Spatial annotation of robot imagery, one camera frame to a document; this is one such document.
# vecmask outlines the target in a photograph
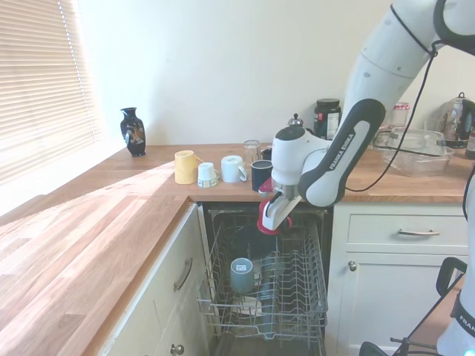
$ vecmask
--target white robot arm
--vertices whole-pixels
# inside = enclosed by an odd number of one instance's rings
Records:
[[[263,210],[265,228],[275,230],[302,198],[325,208],[344,196],[347,178],[386,111],[401,98],[434,51],[449,45],[475,55],[474,16],[475,0],[395,0],[361,50],[333,141],[319,139],[300,126],[289,126],[275,136],[275,195]],[[470,188],[469,197],[474,195],[471,191],[475,183]],[[475,211],[475,199],[467,205]],[[475,219],[469,219],[469,231],[475,234],[473,224]],[[475,247],[471,238],[469,241],[475,258]],[[469,264],[460,297],[470,315],[475,315],[474,265]],[[463,356],[467,350],[475,349],[475,338],[454,320],[441,337],[439,348],[445,356]]]

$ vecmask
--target white cabinet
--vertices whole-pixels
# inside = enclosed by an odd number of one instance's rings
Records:
[[[399,229],[439,234],[400,235]],[[408,336],[438,300],[442,261],[453,255],[467,261],[466,230],[459,205],[337,204],[327,354],[358,355],[361,344],[370,341],[391,355],[397,345],[390,337]]]
[[[211,332],[196,300],[205,268],[202,229],[190,205],[101,349],[104,356],[208,355]]]

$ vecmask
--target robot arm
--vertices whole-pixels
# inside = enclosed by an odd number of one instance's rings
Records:
[[[383,122],[440,41],[475,54],[475,1],[396,0],[364,44],[345,94],[341,124],[330,143],[289,126],[272,143],[277,196],[263,226],[275,230],[305,199],[325,208],[343,196],[347,178]]]

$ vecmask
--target kettle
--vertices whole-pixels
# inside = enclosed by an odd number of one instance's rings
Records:
[[[436,131],[444,134],[448,147],[466,148],[474,120],[475,103],[461,92],[442,106]]]

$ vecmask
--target wooden worktop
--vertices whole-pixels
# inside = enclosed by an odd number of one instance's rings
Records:
[[[0,217],[0,355],[95,355],[190,201],[261,200],[250,182],[175,184],[183,149],[217,169],[242,155],[242,145],[152,146],[137,158],[122,150]],[[441,177],[389,171],[344,201],[461,202],[471,163],[454,157]],[[368,151],[347,186],[366,187],[383,168]]]

